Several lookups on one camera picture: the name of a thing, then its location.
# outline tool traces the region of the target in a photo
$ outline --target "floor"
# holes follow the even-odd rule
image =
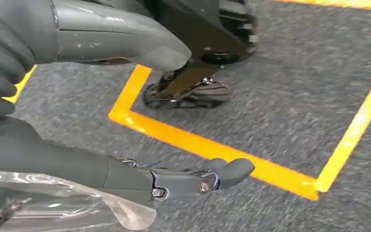
[[[155,112],[138,100],[133,111],[316,177],[371,87],[371,11],[256,5],[258,54],[215,75],[234,90],[229,104]],[[107,118],[133,68],[41,65],[14,116],[70,146],[170,168],[203,162]],[[146,231],[371,232],[371,126],[319,201],[250,178],[208,197],[164,202],[158,213]]]

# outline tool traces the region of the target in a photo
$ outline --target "bolt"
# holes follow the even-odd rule
[[[210,184],[207,182],[202,182],[200,187],[201,192],[208,192],[210,191]]]
[[[164,191],[164,189],[159,189],[159,188],[155,188],[155,189],[153,189],[153,191],[151,192],[151,194],[153,195],[153,197],[162,197],[162,196],[164,196],[164,193],[165,193],[165,191]]]

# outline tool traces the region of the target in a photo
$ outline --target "yellow tape line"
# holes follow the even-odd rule
[[[339,142],[326,166],[316,180],[317,190],[326,192],[335,181],[346,160],[359,143],[371,123],[371,90]]]
[[[15,96],[10,97],[10,98],[4,98],[5,100],[10,101],[12,103],[15,103],[16,101],[18,101],[19,96],[22,93],[23,88],[25,87],[25,85],[28,82],[29,78],[32,76],[32,74],[35,71],[36,67],[37,67],[37,65],[33,66],[33,68],[29,71],[29,73],[27,73],[25,75],[25,77],[23,78],[23,80],[19,84],[15,85],[16,88],[17,88],[17,92],[16,92]]]
[[[164,124],[138,113],[131,112],[130,108],[139,95],[151,71],[151,69],[140,65],[136,67],[126,83],[123,92],[120,94],[113,109],[109,113],[109,119],[111,121],[120,123],[133,130],[206,159],[222,158],[226,161],[237,158],[249,159],[256,166],[251,176],[309,200],[314,201],[318,199],[318,193],[314,187],[316,180],[313,177]]]
[[[275,0],[314,5],[350,7],[371,10],[371,0]]]

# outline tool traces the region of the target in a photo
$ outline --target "gray plastic casing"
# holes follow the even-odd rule
[[[191,54],[180,40],[130,11],[79,0],[0,0],[0,171],[48,174],[149,203],[148,172],[44,141],[27,122],[6,116],[14,105],[2,99],[16,93],[14,84],[34,64],[122,57],[170,71],[187,62]]]

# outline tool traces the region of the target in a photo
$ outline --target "clear plastic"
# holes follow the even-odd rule
[[[0,231],[143,230],[157,215],[155,209],[57,177],[0,172],[0,210],[8,199],[28,198]]]

